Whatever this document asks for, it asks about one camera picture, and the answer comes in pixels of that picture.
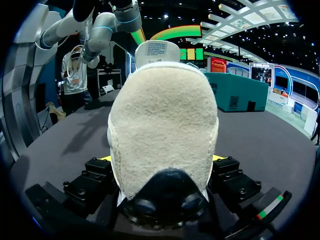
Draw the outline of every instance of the beige plush cover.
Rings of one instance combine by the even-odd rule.
[[[183,63],[156,62],[133,73],[114,101],[108,141],[114,176],[130,200],[158,171],[184,170],[203,192],[218,136],[207,78]]]

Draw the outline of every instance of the black pants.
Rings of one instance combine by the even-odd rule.
[[[316,136],[318,136],[316,143],[319,144],[319,138],[320,138],[320,123],[318,123],[318,126],[316,126],[315,132],[314,132],[313,136],[311,137],[311,141],[313,141]]]
[[[68,116],[90,102],[92,98],[88,91],[64,95],[62,108]]]

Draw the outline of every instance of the yellow tape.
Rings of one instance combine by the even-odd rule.
[[[111,162],[111,156],[105,156],[103,158],[98,158],[99,160],[107,160]],[[217,161],[218,159],[226,159],[224,156],[213,155],[212,161]]]

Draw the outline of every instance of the black ceiling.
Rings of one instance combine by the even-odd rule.
[[[142,17],[142,28],[147,40],[169,26],[199,25],[200,22],[216,24],[217,22],[208,19],[209,13],[223,18],[229,16],[228,13],[219,10],[219,4],[221,3],[235,10],[244,7],[236,0],[139,0],[138,2]],[[68,11],[71,9],[73,1],[49,0],[47,3]],[[108,4],[98,2],[95,14],[110,11],[111,8]],[[278,23],[252,28],[246,32],[243,31],[224,38],[223,41],[240,46],[270,63],[294,66],[319,74],[319,66],[317,65],[318,44],[312,39],[312,34],[309,34],[307,29],[302,23],[290,22],[289,25]],[[169,41],[176,43],[180,48],[195,47],[180,38],[169,39]],[[202,44],[197,44],[196,47],[202,47]],[[206,48],[206,51],[238,60],[243,59],[234,53],[229,53],[229,51],[213,49],[212,47]]]

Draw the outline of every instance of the black table surface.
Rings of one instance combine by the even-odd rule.
[[[55,124],[36,139],[14,164],[10,176],[29,209],[30,202],[25,194],[27,188],[34,184],[44,185],[48,181],[63,191],[62,183],[78,177],[85,168],[85,162],[92,157],[110,155],[107,141],[111,110],[109,97],[107,94],[93,106],[80,108]],[[292,193],[286,208],[273,221],[276,229],[281,228],[306,195],[317,148],[293,126],[267,111],[227,113],[219,110],[218,117],[215,154],[233,156],[245,174],[262,181],[263,192],[276,187],[282,192],[288,190]],[[124,231],[139,233],[135,226]]]

